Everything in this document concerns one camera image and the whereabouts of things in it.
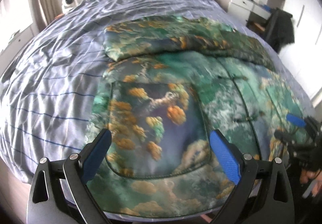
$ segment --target white security camera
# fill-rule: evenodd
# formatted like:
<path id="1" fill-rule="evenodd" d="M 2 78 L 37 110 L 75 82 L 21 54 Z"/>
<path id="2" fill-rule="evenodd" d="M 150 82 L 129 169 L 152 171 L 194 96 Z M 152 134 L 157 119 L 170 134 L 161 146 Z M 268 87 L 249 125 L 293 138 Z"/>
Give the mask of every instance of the white security camera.
<path id="1" fill-rule="evenodd" d="M 62 0 L 62 12 L 67 13 L 71 9 L 77 7 L 76 0 Z"/>

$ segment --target blue gripper pad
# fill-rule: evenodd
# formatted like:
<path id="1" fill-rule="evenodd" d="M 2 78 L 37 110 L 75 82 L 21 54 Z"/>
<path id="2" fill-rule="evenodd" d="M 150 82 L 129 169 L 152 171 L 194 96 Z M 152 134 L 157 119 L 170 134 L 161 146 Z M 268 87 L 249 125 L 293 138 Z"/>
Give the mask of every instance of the blue gripper pad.
<path id="1" fill-rule="evenodd" d="M 223 171 L 225 172 L 228 179 L 238 184 L 239 180 L 241 179 L 240 170 L 239 170 L 239 163 L 228 149 L 226 144 L 217 134 L 217 132 L 212 131 L 210 133 L 210 146 L 215 153 Z"/>
<path id="2" fill-rule="evenodd" d="M 95 177 L 111 143 L 112 134 L 110 131 L 106 131 L 83 163 L 83 175 L 81 177 L 83 184 L 86 184 Z"/>
<path id="3" fill-rule="evenodd" d="M 306 126 L 306 123 L 302 118 L 299 118 L 291 113 L 286 115 L 286 120 L 288 120 L 289 122 L 291 122 L 292 124 L 300 128 L 304 128 Z"/>

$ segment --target metal screw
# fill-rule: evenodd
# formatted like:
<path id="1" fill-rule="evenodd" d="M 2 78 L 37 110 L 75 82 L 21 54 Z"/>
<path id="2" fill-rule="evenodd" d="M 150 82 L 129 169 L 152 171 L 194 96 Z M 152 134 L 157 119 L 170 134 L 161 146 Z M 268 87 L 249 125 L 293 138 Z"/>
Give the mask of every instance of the metal screw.
<path id="1" fill-rule="evenodd" d="M 276 157 L 275 158 L 275 162 L 278 163 L 278 164 L 280 164 L 280 163 L 282 163 L 282 160 L 279 157 Z"/>
<path id="2" fill-rule="evenodd" d="M 70 156 L 69 156 L 69 158 L 70 158 L 71 160 L 75 160 L 75 159 L 77 159 L 77 158 L 78 158 L 78 154 L 77 154 L 77 153 L 73 153 L 72 155 L 70 155 Z"/>
<path id="3" fill-rule="evenodd" d="M 250 155 L 248 153 L 244 154 L 244 159 L 245 160 L 250 161 L 252 158 L 253 158 L 252 155 Z"/>
<path id="4" fill-rule="evenodd" d="M 41 158 L 39 162 L 40 162 L 41 164 L 43 164 L 43 163 L 45 163 L 46 161 L 47 161 L 47 158 Z"/>

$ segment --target window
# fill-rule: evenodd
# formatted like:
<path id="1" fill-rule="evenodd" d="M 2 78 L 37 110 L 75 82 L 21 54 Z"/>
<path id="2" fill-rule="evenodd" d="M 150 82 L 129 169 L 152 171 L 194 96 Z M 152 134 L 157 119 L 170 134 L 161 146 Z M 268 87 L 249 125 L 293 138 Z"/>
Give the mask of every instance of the window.
<path id="1" fill-rule="evenodd" d="M 1 0 L 0 52 L 8 46 L 15 32 L 22 32 L 32 23 L 28 0 Z"/>

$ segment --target cabinet door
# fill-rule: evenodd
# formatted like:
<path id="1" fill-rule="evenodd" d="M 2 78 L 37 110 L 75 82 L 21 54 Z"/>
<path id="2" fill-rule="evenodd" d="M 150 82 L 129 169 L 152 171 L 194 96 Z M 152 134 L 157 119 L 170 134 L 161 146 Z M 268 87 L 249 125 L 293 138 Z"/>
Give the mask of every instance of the cabinet door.
<path id="1" fill-rule="evenodd" d="M 251 12 L 249 10 L 239 7 L 238 5 L 236 5 L 234 3 L 229 4 L 228 14 L 234 16 L 236 19 L 238 19 L 245 26 L 247 24 L 250 13 Z"/>

